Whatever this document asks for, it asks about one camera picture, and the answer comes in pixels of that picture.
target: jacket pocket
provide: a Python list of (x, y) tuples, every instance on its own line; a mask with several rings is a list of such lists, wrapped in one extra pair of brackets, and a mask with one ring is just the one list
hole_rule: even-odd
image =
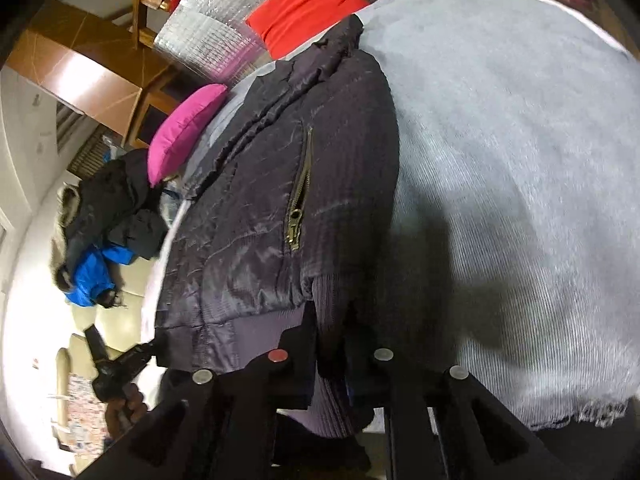
[(312, 160), (312, 133), (313, 128), (309, 127), (305, 132), (305, 148), (300, 165), (300, 172), (291, 193), (289, 207), (287, 208), (287, 219), (285, 222), (285, 241), (291, 251), (300, 248), (300, 233), (302, 220), (305, 213), (306, 196), (311, 182), (311, 160)]

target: pile of clothes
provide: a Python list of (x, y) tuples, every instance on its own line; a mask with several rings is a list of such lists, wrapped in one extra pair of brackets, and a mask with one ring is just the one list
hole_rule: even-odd
[(162, 189), (151, 189), (146, 162), (147, 150), (132, 150), (60, 190), (50, 270), (69, 301), (114, 306), (118, 294), (106, 261), (128, 265), (158, 254), (166, 234), (158, 214)]

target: pink cushion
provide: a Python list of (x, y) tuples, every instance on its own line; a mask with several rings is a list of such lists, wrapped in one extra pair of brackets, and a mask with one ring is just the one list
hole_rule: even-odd
[(147, 171), (151, 186), (174, 174), (225, 100), (226, 86), (207, 85), (181, 103), (151, 139)]

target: dark purple puffer jacket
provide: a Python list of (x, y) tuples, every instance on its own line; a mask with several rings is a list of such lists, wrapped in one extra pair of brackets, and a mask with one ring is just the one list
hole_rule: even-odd
[[(277, 346), (315, 302), (323, 358), (370, 280), (398, 177), (398, 125), (385, 75), (350, 16), (253, 83), (190, 182), (194, 201), (168, 259), (156, 335), (161, 366), (227, 372)], [(366, 420), (340, 379), (316, 377), (294, 417), (322, 436)]]

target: beige sofa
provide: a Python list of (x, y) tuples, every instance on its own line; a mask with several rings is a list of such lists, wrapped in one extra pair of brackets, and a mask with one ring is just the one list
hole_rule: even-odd
[[(103, 308), (101, 306), (80, 307), (70, 304), (75, 323), (75, 332), (69, 338), (67, 348), (61, 348), (56, 355), (56, 396), (57, 421), (54, 436), (60, 444), (68, 446), (68, 384), (69, 374), (93, 380), (97, 371), (91, 359), (89, 347), (84, 339), (84, 330), (95, 324), (102, 335), (110, 358), (115, 358), (140, 341), (142, 300), (145, 295), (146, 280), (153, 261), (137, 258), (128, 266), (110, 267), (111, 278), (121, 291), (122, 306)], [(78, 474), (89, 462), (76, 457), (73, 473)]]

